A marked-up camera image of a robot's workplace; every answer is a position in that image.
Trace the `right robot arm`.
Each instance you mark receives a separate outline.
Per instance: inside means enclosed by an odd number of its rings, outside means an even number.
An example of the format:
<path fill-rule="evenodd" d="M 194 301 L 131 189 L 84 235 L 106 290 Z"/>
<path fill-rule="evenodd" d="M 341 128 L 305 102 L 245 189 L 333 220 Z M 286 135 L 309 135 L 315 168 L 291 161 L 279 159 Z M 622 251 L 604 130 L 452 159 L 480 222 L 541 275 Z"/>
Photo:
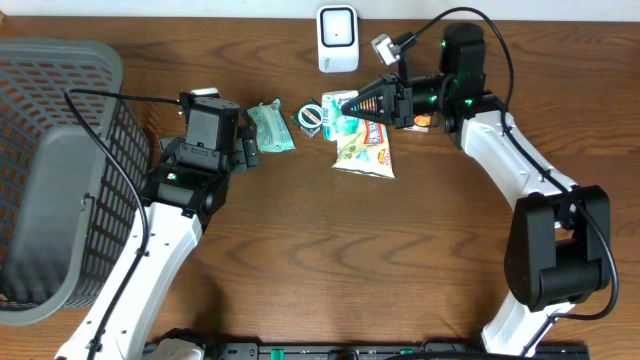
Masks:
<path fill-rule="evenodd" d="M 619 292 L 609 197 L 551 165 L 517 127 L 508 100 L 486 88 L 483 27 L 445 27 L 439 71 L 431 76 L 409 74 L 405 55 L 416 40 L 413 33 L 375 38 L 376 54 L 397 72 L 364 87 L 342 110 L 396 128 L 427 115 L 495 183 L 513 211 L 504 255 L 509 291 L 482 330 L 482 348 L 531 358 L 557 321 L 574 317 L 576 305 L 600 290 Z"/>

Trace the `dark green round-label box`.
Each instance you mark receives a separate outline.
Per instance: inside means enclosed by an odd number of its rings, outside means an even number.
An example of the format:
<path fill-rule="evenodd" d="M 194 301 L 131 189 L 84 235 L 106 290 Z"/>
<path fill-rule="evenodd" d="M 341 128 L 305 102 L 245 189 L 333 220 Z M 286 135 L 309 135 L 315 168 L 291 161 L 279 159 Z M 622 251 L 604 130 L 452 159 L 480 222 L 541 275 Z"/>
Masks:
<path fill-rule="evenodd" d="M 309 99 L 291 117 L 292 122 L 308 137 L 315 137 L 322 130 L 322 108 Z"/>

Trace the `orange tissue pack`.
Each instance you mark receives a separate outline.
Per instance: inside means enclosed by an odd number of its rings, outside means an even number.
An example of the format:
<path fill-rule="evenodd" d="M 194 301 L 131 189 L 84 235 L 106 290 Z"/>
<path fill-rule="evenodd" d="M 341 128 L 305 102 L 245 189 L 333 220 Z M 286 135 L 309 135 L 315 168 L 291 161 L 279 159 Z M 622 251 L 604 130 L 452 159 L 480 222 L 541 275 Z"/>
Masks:
<path fill-rule="evenodd" d="M 413 124 L 406 127 L 406 130 L 413 132 L 427 133 L 431 127 L 430 115 L 416 115 L 413 118 Z"/>

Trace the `yellow snack bag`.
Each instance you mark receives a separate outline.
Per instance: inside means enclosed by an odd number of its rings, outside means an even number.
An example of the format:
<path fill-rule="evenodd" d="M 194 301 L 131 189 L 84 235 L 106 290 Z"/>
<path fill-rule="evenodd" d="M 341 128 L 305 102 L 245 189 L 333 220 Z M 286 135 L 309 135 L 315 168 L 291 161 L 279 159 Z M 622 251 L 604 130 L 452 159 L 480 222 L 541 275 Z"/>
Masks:
<path fill-rule="evenodd" d="M 383 124 L 345 117 L 338 123 L 333 169 L 394 179 L 387 129 Z"/>

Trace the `pale teal wet-wipe pack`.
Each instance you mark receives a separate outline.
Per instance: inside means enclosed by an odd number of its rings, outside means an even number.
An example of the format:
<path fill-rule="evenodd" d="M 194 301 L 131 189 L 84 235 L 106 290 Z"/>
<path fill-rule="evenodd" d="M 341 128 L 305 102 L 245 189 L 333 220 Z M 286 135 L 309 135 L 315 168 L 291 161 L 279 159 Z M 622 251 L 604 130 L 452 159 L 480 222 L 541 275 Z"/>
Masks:
<path fill-rule="evenodd" d="M 282 153 L 295 150 L 295 144 L 281 111 L 281 101 L 260 103 L 247 110 L 256 125 L 256 140 L 262 153 Z"/>

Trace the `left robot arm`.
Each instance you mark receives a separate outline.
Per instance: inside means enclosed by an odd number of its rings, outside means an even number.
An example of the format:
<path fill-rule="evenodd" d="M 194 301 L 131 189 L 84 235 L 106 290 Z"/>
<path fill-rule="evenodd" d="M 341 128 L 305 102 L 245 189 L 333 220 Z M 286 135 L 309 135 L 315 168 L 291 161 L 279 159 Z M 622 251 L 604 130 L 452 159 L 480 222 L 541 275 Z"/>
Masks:
<path fill-rule="evenodd" d="M 133 192 L 126 245 L 97 300 L 59 359 L 142 359 L 171 283 L 226 202 L 231 177 L 257 166 L 253 129 L 240 105 L 215 88 L 180 93 L 183 136 L 167 138 L 159 163 Z"/>

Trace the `teal tissue pack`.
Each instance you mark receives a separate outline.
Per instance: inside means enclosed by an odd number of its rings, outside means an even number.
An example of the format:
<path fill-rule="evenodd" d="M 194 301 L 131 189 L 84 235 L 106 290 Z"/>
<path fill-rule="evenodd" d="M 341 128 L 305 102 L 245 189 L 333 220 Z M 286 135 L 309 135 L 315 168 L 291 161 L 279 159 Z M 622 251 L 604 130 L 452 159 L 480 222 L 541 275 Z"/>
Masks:
<path fill-rule="evenodd" d="M 322 129 L 325 140 L 337 141 L 343 136 L 353 135 L 359 120 L 342 113 L 342 105 L 359 95 L 357 90 L 339 90 L 322 95 Z"/>

